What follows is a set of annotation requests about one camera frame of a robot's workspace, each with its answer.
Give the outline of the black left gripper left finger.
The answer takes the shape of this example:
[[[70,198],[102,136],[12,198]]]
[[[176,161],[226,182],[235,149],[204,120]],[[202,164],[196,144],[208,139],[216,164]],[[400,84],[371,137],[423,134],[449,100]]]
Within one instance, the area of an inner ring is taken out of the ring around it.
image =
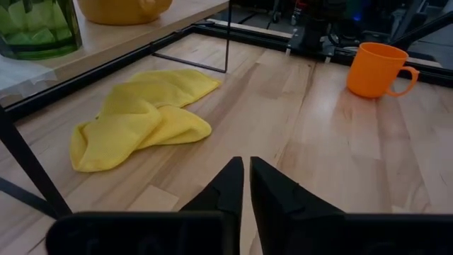
[[[178,212],[78,212],[47,232],[48,255],[239,255],[244,167],[233,157]]]

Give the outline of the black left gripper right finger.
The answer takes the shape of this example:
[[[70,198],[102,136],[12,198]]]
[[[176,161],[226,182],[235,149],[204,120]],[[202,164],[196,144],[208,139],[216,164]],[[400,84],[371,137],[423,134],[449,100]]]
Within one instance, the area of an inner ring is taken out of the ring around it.
[[[453,215],[347,213],[260,157],[250,182],[263,255],[453,255]]]

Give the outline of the orange plastic mug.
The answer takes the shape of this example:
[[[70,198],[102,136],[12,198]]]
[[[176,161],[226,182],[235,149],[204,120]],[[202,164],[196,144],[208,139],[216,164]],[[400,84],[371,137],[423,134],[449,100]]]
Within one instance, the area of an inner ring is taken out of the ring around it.
[[[408,53],[387,44],[364,42],[350,66],[346,86],[354,94],[365,98],[379,98],[384,95],[399,97],[407,94],[417,83],[420,72],[405,66]],[[393,92],[391,86],[400,71],[411,74],[411,81],[405,91]]]

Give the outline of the green bottle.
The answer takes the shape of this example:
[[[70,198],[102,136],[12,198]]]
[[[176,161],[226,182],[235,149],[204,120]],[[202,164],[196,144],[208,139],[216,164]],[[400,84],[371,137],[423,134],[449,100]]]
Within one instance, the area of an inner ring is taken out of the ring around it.
[[[0,55],[44,60],[81,46],[72,0],[0,0]]]

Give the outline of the wooden shelf with black legs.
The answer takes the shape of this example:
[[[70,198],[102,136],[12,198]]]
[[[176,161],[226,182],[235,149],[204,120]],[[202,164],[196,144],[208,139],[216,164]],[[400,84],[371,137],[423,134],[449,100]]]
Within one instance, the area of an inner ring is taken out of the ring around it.
[[[62,57],[34,61],[0,56],[0,140],[24,168],[40,195],[0,177],[0,192],[57,219],[71,210],[14,122],[180,40],[194,23],[231,8],[229,0],[173,0],[160,18],[144,25],[98,25],[82,18],[83,46]]]

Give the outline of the yellow cloth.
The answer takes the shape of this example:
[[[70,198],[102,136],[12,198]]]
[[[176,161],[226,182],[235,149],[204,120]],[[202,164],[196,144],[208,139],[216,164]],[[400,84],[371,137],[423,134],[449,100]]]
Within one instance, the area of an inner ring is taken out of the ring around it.
[[[212,128],[186,110],[221,82],[195,69],[135,74],[112,88],[95,120],[77,125],[69,154],[74,170],[106,171],[133,152],[156,145],[179,145],[208,137]]]

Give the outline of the black aluminium table frame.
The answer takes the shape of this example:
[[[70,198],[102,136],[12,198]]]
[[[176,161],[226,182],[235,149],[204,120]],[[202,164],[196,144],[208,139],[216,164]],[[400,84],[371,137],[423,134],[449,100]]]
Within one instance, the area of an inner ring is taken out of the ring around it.
[[[230,28],[228,29],[225,25],[215,25],[213,23],[200,23],[190,25],[182,30],[177,30],[169,35],[159,38],[158,40],[148,42],[146,45],[136,47],[133,50],[127,50],[124,54],[117,54],[117,57],[112,58],[108,62],[103,64],[95,64],[95,67],[90,67],[88,71],[83,71],[80,74],[74,75],[70,79],[65,79],[62,82],[57,83],[56,86],[50,89],[45,89],[43,92],[34,93],[26,99],[21,99],[18,102],[12,103],[8,106],[2,106],[3,110],[8,113],[13,121],[17,121],[24,118],[36,111],[58,101],[62,98],[78,91],[84,87],[87,87],[106,76],[132,64],[144,57],[149,55],[155,55],[157,57],[157,51],[169,46],[172,43],[176,43],[182,40],[184,37],[197,33],[201,35],[207,35],[213,38],[226,39],[227,42],[235,41],[245,43],[247,45],[254,45],[263,47],[266,49],[277,50],[284,52],[289,50],[291,55],[310,57],[318,61],[327,60],[321,53],[308,53],[305,50],[296,50],[296,48],[290,48],[290,44],[295,44],[296,39],[289,39],[280,35],[270,35],[261,32],[255,32],[246,30],[243,28]],[[352,64],[352,53],[347,53],[346,49],[335,49],[331,56],[332,62],[345,66]],[[419,81],[443,86],[447,88],[453,88],[453,71],[448,69],[442,69],[440,67],[432,67],[426,64],[417,64],[415,62],[407,61],[407,65],[410,67],[419,68],[420,76]]]

